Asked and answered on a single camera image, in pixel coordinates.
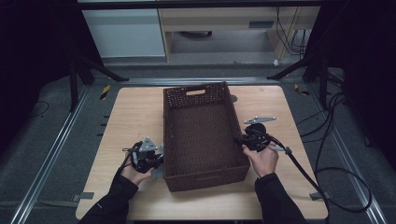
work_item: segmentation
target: person's right arm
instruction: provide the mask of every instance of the person's right arm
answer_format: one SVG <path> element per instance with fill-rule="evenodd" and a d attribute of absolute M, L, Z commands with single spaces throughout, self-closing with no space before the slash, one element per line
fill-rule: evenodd
<path fill-rule="evenodd" d="M 254 171 L 259 176 L 255 182 L 255 190 L 262 206 L 262 220 L 268 224 L 300 224 L 306 223 L 300 209 L 283 188 L 277 177 L 276 164 L 279 155 L 269 147 L 253 152 L 242 146 L 249 157 Z"/>

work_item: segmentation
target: wooden table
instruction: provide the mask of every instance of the wooden table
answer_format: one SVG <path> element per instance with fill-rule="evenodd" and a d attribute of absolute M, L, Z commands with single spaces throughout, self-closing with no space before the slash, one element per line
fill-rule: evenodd
<path fill-rule="evenodd" d="M 242 129 L 244 120 L 255 116 L 275 116 L 266 122 L 267 132 L 292 149 L 293 155 L 314 178 L 303 143 L 282 89 L 278 86 L 230 86 Z M 163 88 L 123 88 L 120 90 L 98 148 L 84 192 L 94 192 L 91 200 L 81 199 L 76 216 L 81 219 L 103 196 L 125 156 L 122 149 L 149 136 L 163 142 Z M 276 172 L 289 196 L 306 219 L 323 219 L 327 210 L 322 200 L 312 201 L 316 192 L 300 174 L 289 157 L 280 153 Z M 253 168 L 243 182 L 171 193 L 162 178 L 147 179 L 130 201 L 131 220 L 249 220 L 261 219 L 262 210 L 254 191 L 257 176 Z"/>

